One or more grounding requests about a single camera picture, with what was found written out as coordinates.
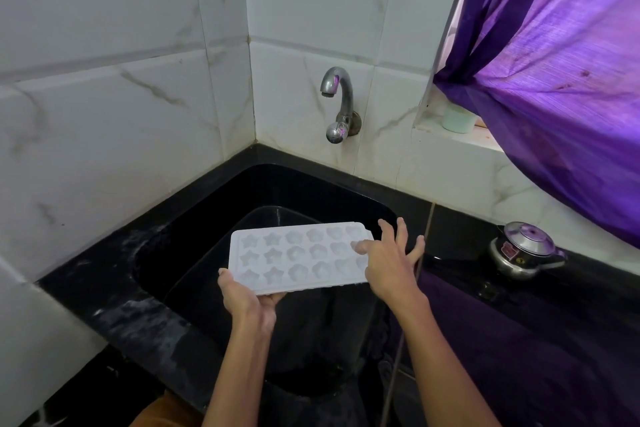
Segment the person's right forearm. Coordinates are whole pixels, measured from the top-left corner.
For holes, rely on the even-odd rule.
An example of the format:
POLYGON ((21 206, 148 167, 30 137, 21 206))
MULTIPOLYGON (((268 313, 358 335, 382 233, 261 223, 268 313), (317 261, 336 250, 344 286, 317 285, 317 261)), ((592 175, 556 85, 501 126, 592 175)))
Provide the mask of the person's right forearm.
POLYGON ((415 289, 386 300, 401 326, 428 427, 502 427, 415 289))

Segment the black sink basin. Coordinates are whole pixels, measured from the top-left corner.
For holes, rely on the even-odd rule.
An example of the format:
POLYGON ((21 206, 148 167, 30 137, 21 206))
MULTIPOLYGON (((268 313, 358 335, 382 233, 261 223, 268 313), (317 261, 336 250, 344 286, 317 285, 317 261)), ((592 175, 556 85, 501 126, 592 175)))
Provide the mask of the black sink basin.
POLYGON ((396 214, 356 191, 276 164, 249 167, 175 218, 134 254, 144 290, 211 339, 222 358, 232 319, 218 270, 270 292, 276 307, 266 380, 297 396, 338 391, 364 363, 377 299, 351 243, 396 214))

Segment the white ice cube tray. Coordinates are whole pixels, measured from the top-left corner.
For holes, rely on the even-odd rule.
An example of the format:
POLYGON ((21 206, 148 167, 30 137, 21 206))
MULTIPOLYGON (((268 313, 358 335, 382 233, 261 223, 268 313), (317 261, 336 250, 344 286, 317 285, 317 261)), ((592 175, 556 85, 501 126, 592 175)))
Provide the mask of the white ice cube tray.
POLYGON ((362 223, 321 223, 236 230, 228 269, 256 295, 366 282, 367 257, 351 242, 373 239, 362 223))

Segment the person's left forearm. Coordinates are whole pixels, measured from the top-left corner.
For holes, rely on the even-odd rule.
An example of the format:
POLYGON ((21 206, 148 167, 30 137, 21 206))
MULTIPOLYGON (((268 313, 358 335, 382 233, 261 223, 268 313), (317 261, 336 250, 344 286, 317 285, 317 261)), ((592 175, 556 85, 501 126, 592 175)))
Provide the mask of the person's left forearm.
POLYGON ((271 318, 234 320, 202 427, 257 427, 271 318))

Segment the orange garment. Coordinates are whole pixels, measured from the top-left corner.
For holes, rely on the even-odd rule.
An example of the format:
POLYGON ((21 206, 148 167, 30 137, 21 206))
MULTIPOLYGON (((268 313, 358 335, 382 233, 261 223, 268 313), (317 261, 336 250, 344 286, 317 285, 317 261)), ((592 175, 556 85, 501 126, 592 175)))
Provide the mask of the orange garment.
POLYGON ((203 420, 201 412, 167 389, 129 427, 202 427, 203 420))

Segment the steel pressure cooker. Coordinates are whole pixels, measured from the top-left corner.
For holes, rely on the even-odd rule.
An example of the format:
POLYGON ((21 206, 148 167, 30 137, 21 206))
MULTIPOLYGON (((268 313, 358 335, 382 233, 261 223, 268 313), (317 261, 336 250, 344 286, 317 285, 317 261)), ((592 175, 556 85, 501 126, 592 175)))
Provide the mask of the steel pressure cooker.
POLYGON ((502 235, 488 246, 488 254, 497 270, 517 281, 527 281, 540 271, 563 267, 567 254, 556 247, 542 229, 520 221, 504 225, 502 235))

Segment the purple curtain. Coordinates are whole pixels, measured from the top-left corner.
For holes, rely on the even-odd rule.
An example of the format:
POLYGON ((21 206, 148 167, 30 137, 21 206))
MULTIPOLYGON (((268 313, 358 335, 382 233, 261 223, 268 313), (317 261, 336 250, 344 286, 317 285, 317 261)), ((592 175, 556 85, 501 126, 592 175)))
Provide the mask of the purple curtain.
POLYGON ((640 0, 465 0, 434 83, 529 180, 640 248, 640 0))

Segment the pale green cup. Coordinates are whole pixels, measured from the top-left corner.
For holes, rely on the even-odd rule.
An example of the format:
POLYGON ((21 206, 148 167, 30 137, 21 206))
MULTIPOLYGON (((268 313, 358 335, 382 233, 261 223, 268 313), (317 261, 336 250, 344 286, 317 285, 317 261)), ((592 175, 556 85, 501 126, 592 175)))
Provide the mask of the pale green cup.
POLYGON ((466 134, 474 129, 478 119, 478 115, 473 112, 449 102, 446 104, 441 125, 447 131, 466 134))

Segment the person's right hand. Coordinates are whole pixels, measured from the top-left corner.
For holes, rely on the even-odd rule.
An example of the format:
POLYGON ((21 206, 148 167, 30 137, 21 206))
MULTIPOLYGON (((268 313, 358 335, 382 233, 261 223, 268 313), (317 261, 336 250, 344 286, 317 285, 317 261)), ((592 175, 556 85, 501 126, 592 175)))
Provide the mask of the person's right hand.
POLYGON ((425 240, 418 236, 409 252, 399 250, 396 245, 397 225, 394 228, 386 220, 380 219, 381 246, 367 257, 365 277, 372 291, 395 314, 407 314, 428 304, 415 278, 415 265, 423 257, 425 240))

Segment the person's left hand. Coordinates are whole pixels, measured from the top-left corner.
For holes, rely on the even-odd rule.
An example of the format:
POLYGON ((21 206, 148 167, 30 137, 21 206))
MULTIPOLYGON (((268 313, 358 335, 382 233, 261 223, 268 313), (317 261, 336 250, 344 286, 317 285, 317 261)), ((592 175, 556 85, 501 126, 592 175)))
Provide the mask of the person's left hand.
POLYGON ((221 292, 225 309, 232 318, 232 331, 246 329, 261 335, 272 335, 276 324, 276 307, 287 293, 258 296, 246 288, 244 293, 221 292))

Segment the chrome wall tap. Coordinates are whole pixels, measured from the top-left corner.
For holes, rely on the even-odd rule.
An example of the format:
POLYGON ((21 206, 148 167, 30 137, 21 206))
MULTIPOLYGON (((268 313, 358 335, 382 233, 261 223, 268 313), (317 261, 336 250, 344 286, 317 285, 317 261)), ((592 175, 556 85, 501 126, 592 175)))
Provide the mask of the chrome wall tap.
POLYGON ((326 129, 326 139, 332 144, 340 144, 348 137, 358 135, 362 128, 362 119, 355 112, 353 86, 347 70, 333 66, 324 74, 321 82, 321 95, 333 98, 341 89, 340 110, 335 122, 326 129))

